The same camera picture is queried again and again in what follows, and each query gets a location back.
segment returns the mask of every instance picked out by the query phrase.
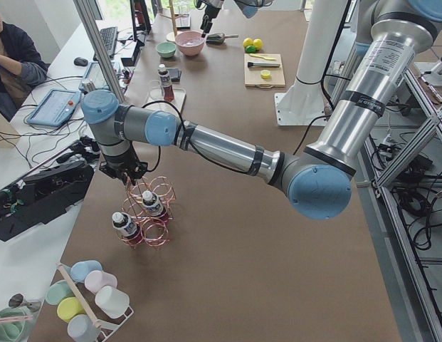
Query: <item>green cup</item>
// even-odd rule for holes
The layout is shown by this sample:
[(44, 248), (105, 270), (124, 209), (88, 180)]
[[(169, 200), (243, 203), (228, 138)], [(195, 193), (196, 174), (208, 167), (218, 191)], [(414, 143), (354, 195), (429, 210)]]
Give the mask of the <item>green cup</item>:
[[(0, 311), (0, 318), (25, 316), (27, 314), (24, 308), (7, 308)], [(26, 333), (25, 329), (28, 327), (29, 321), (0, 324), (0, 342), (11, 342), (22, 339)]]
[(60, 280), (50, 286), (45, 300), (50, 305), (58, 305), (63, 299), (73, 297), (72, 290), (65, 280)]

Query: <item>wire bottle rack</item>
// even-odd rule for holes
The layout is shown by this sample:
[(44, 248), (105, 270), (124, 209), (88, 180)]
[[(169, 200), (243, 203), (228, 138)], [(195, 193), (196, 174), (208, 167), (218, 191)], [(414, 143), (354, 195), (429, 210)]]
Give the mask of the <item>wire bottle rack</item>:
[[(161, 215), (152, 216), (143, 205), (142, 193), (145, 190), (159, 196), (165, 208)], [(122, 211), (131, 216), (140, 231), (133, 239), (126, 239), (118, 233), (121, 241), (132, 248), (136, 248), (143, 242), (155, 248), (167, 243), (170, 240), (168, 224), (173, 219), (170, 203), (177, 198), (170, 181), (164, 176), (152, 180), (142, 177), (136, 181), (135, 185), (128, 180), (126, 194), (127, 197), (122, 204)]]

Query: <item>blue joint cap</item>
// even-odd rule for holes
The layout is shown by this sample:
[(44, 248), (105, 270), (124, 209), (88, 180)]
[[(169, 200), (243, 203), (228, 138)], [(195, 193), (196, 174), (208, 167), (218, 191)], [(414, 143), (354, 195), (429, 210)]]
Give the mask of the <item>blue joint cap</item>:
[(425, 18), (442, 22), (442, 0), (408, 0), (408, 2)]
[(358, 41), (355, 42), (355, 51), (357, 52), (358, 56), (364, 56), (366, 55), (366, 52), (368, 52), (369, 47), (371, 44), (366, 43), (359, 43)]
[(331, 165), (300, 171), (289, 184), (291, 205), (310, 219), (330, 219), (346, 208), (352, 188), (348, 176)]
[(157, 111), (148, 117), (144, 136), (151, 145), (169, 146), (174, 142), (177, 126), (175, 115)]
[(93, 90), (85, 95), (81, 102), (81, 110), (87, 123), (95, 124), (106, 121), (113, 116), (120, 102), (108, 90)]
[(252, 18), (253, 16), (255, 16), (257, 13), (257, 7), (255, 6), (244, 6), (243, 7), (243, 14), (247, 19)]

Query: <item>pink cup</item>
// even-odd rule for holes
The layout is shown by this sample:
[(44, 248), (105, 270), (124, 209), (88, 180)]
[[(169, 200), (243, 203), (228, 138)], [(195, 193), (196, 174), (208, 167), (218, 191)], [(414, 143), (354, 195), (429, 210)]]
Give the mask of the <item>pink cup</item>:
[(93, 294), (99, 292), (104, 286), (116, 288), (117, 285), (118, 280), (116, 279), (116, 276), (99, 270), (90, 272), (85, 279), (85, 288)]

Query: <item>green bowl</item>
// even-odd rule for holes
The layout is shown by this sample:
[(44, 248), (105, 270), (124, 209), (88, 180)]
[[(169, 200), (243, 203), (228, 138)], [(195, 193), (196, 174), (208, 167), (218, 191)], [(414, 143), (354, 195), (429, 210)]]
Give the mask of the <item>green bowl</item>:
[(173, 57), (176, 50), (177, 46), (169, 41), (165, 41), (164, 43), (160, 43), (156, 46), (156, 51), (162, 58)]

